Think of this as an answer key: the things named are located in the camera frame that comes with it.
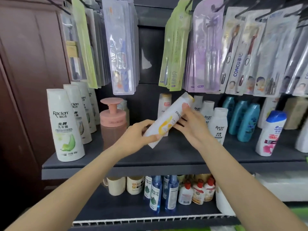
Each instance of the teal bottle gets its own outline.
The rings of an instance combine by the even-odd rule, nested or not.
[[[240,100],[236,105],[229,124],[229,134],[236,135],[240,128],[244,114],[248,109],[248,101]]]
[[[222,108],[228,109],[228,114],[227,114],[228,125],[233,115],[234,106],[235,106],[234,97],[227,96],[224,103],[222,104]]]
[[[260,105],[252,103],[245,112],[244,118],[237,133],[237,139],[248,142],[254,132],[260,115]]]

